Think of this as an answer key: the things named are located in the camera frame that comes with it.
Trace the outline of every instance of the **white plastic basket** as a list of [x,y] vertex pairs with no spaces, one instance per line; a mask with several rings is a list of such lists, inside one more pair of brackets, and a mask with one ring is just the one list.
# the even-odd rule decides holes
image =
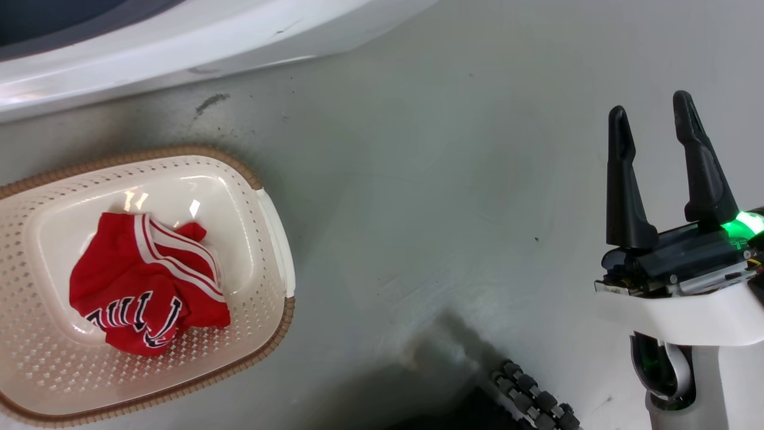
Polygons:
[[[69,306],[69,276],[105,211],[197,220],[218,254],[226,329],[193,328],[158,357],[122,353]],[[0,406],[66,427],[175,399],[246,369],[283,339],[294,267],[255,174],[201,146],[122,155],[0,188]]]

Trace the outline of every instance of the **red garment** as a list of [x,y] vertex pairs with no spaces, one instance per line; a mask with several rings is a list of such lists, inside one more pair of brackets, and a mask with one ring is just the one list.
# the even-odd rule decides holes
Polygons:
[[129,353],[159,355],[187,327],[231,323],[218,265],[190,223],[173,232],[147,214],[104,213],[77,262],[69,300]]

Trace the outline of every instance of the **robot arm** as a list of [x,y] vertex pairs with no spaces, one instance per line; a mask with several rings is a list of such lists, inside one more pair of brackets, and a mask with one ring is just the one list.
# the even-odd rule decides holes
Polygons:
[[689,223],[658,233],[639,195],[626,111],[610,112],[607,243],[617,248],[602,258],[595,303],[603,318],[634,330],[653,428],[724,430],[719,347],[764,340],[764,209],[738,210],[689,93],[675,93],[674,117]]

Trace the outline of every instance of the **dirt mark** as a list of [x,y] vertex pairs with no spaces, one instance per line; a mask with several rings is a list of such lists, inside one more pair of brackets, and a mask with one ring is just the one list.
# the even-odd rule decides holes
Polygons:
[[607,399],[605,399],[605,401],[602,402],[598,407],[594,408],[594,410],[592,412],[597,411],[599,408],[601,408],[602,406],[605,406],[606,404],[608,404],[608,403],[610,403],[612,401],[613,401],[613,397],[612,396],[608,396]]
[[230,94],[215,94],[214,96],[208,97],[207,100],[203,101],[202,104],[200,104],[198,107],[196,107],[196,116],[194,119],[199,118],[202,116],[204,111],[206,111],[210,106],[214,106],[223,100],[230,99]]

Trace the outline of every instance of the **brown basket edge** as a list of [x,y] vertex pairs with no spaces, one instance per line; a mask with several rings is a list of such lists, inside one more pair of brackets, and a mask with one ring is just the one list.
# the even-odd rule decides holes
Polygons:
[[78,174],[90,173],[104,168],[113,168],[114,166],[126,165],[140,161],[155,160],[158,158],[179,157],[184,155],[200,155],[203,157],[214,158],[215,160],[226,163],[236,170],[252,187],[253,190],[260,190],[263,186],[257,175],[244,163],[229,153],[204,145],[178,145],[166,148],[148,149],[143,151],[128,152],[125,154],[114,155],[112,157],[101,158],[99,160],[82,163],[79,165],[60,168],[36,174],[20,181],[12,182],[0,187],[0,200],[10,196],[29,191],[33,188],[52,184],[62,179],[71,178]]
[[151,406],[160,405],[170,400],[194,393],[202,388],[211,386],[214,383],[225,380],[242,370],[249,369],[257,363],[260,363],[265,357],[271,355],[281,343],[281,340],[287,335],[292,316],[294,315],[295,298],[288,297],[284,299],[284,310],[281,315],[281,321],[278,328],[271,335],[268,342],[263,344],[255,352],[248,354],[233,363],[230,363],[220,369],[198,376],[185,383],[163,389],[157,393],[139,397],[128,402],[118,403],[104,408],[92,409],[85,412],[79,412],[69,415],[45,415],[32,412],[22,408],[8,399],[5,394],[0,392],[0,412],[8,415],[12,419],[24,424],[34,425],[44,428],[67,428],[76,425],[88,424],[90,422],[101,421],[103,419],[114,418],[125,415],[130,412],[136,412]]

